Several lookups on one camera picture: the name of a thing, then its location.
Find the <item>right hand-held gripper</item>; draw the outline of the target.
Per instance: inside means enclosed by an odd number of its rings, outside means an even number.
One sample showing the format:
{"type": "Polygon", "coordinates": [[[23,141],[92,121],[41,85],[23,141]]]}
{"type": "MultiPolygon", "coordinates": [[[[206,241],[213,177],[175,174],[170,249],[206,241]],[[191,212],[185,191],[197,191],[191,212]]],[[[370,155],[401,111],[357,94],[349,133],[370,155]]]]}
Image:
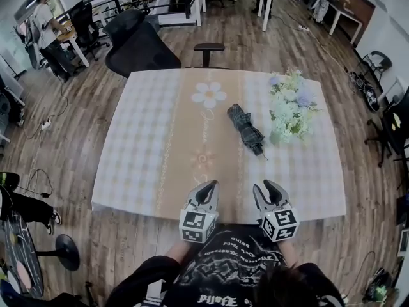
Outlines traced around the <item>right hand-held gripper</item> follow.
{"type": "Polygon", "coordinates": [[[288,203],[289,194],[271,180],[264,179],[263,184],[268,191],[268,198],[259,185],[254,184],[252,188],[261,218],[261,229],[272,242],[293,238],[297,233],[299,220],[297,210],[288,203]]]}

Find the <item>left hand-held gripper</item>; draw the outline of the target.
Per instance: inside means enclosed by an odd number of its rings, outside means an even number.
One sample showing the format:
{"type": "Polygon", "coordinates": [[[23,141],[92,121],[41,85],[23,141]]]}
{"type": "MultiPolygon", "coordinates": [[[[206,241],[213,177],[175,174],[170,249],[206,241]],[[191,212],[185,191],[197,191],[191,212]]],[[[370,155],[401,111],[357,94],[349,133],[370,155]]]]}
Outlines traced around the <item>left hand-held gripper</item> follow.
{"type": "Polygon", "coordinates": [[[210,238],[219,217],[216,211],[218,202],[219,182],[217,180],[199,184],[189,192],[187,204],[180,211],[181,240],[204,244],[210,238]]]}

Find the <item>dark plaid folding umbrella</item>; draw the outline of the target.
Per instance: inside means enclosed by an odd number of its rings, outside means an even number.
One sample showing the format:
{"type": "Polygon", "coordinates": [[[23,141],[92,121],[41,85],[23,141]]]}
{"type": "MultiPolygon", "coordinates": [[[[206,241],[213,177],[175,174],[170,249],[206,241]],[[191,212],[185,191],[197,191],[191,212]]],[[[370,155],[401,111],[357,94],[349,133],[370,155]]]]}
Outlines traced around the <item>dark plaid folding umbrella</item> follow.
{"type": "Polygon", "coordinates": [[[233,104],[227,115],[233,122],[234,128],[239,132],[243,144],[253,152],[255,156],[262,155],[266,160],[263,151],[263,140],[265,136],[251,122],[251,114],[246,113],[238,104],[233,104]]]}

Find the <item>person's right forearm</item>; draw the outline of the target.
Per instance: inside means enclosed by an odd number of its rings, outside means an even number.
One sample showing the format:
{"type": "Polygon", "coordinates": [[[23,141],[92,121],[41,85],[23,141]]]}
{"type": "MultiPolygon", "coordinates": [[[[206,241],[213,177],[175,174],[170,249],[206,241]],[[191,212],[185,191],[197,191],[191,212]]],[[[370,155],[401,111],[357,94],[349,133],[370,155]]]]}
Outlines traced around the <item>person's right forearm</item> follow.
{"type": "Polygon", "coordinates": [[[298,267],[300,265],[299,256],[295,251],[292,241],[282,240],[279,241],[277,245],[288,267],[298,267]]]}

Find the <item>person's left forearm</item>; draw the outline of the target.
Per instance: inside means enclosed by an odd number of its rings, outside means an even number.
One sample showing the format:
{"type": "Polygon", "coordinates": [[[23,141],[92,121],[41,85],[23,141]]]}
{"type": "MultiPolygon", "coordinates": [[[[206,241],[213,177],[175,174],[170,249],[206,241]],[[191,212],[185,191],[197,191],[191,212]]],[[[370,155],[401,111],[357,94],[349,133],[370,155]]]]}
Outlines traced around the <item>person's left forearm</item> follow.
{"type": "Polygon", "coordinates": [[[179,240],[178,242],[172,245],[172,247],[167,251],[165,256],[181,264],[185,257],[187,256],[191,247],[192,244],[190,242],[179,240]]]}

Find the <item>person's black printed T-shirt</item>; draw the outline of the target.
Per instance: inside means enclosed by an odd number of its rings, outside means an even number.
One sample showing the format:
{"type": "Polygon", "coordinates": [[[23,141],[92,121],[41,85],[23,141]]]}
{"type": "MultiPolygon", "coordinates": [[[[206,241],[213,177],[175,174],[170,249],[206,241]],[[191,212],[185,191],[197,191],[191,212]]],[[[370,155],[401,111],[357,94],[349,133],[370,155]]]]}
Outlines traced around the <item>person's black printed T-shirt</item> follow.
{"type": "Polygon", "coordinates": [[[165,255],[144,261],[105,307],[345,307],[316,264],[288,267],[257,226],[222,225],[191,244],[181,264],[165,255]]]}

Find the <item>pale artificial flower bouquet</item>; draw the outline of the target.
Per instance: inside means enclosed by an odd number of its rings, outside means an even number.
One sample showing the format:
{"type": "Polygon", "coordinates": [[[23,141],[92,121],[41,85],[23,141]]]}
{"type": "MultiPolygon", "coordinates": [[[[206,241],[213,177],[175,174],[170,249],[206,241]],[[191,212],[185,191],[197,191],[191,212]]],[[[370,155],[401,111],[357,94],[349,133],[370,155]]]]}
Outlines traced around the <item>pale artificial flower bouquet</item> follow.
{"type": "Polygon", "coordinates": [[[313,118],[321,112],[313,92],[307,87],[302,71],[287,69],[275,74],[270,83],[270,142],[274,145],[303,140],[313,133],[313,118]]]}

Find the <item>large black mesh office chair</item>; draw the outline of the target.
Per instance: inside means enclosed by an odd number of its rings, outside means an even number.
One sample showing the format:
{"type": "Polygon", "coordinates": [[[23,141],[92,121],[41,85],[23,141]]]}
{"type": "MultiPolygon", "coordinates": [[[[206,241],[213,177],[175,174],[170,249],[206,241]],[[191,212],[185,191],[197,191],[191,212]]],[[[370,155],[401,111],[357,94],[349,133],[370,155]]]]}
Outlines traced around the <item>large black mesh office chair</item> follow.
{"type": "Polygon", "coordinates": [[[112,42],[105,65],[125,78],[132,72],[182,68],[178,57],[138,10],[126,10],[115,16],[103,32],[112,42]]]}

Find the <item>black folding chair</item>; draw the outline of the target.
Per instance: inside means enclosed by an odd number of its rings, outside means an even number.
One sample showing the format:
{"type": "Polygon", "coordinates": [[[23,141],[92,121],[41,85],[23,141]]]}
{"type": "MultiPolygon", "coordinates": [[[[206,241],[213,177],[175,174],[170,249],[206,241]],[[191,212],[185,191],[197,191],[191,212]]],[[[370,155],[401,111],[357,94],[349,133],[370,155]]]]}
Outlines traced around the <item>black folding chair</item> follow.
{"type": "Polygon", "coordinates": [[[391,69],[393,66],[391,59],[380,51],[372,51],[369,54],[366,54],[360,61],[359,65],[360,64],[367,66],[367,70],[363,73],[363,77],[371,72],[378,82],[381,81],[383,73],[391,69]]]}

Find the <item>round black marble table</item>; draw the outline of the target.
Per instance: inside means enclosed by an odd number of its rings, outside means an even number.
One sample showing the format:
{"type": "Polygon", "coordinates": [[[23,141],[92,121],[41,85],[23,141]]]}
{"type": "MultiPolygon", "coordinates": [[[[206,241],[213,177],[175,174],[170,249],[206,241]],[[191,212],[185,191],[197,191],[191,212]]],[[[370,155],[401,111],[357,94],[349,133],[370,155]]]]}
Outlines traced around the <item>round black marble table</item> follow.
{"type": "Polygon", "coordinates": [[[79,268],[79,251],[71,237],[66,234],[58,235],[54,250],[37,251],[26,222],[14,210],[6,216],[5,238],[8,265],[34,298],[40,298],[44,293],[43,274],[38,259],[40,256],[57,257],[69,271],[79,268]]]}

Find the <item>black swivel office chair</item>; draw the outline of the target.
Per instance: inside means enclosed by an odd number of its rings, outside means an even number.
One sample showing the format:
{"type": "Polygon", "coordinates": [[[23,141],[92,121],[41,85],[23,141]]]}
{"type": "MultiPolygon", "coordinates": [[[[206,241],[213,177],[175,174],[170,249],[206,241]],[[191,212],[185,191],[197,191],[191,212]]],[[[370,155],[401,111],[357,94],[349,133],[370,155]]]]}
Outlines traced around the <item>black swivel office chair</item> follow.
{"type": "Polygon", "coordinates": [[[91,3],[85,4],[83,1],[80,1],[70,10],[69,14],[72,26],[77,33],[77,38],[75,39],[77,45],[84,49],[84,54],[91,54],[93,59],[98,61],[94,50],[103,45],[109,47],[110,44],[99,41],[99,28],[93,22],[91,3]]]}

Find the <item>small wooden desk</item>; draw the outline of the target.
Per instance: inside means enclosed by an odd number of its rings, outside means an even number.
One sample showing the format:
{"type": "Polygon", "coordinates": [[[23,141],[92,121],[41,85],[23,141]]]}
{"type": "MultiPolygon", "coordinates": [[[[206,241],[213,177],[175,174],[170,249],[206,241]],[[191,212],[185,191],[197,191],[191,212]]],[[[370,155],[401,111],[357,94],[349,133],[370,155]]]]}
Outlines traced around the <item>small wooden desk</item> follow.
{"type": "Polygon", "coordinates": [[[82,64],[85,67],[89,67],[89,62],[86,59],[85,55],[83,54],[83,52],[81,51],[80,47],[78,46],[76,39],[77,39],[77,32],[72,24],[71,20],[68,20],[64,23],[64,26],[67,29],[67,33],[63,34],[60,33],[57,36],[57,39],[61,42],[61,43],[67,43],[69,42],[70,45],[73,47],[74,51],[76,52],[76,54],[78,55],[78,57],[81,59],[82,64]]]}

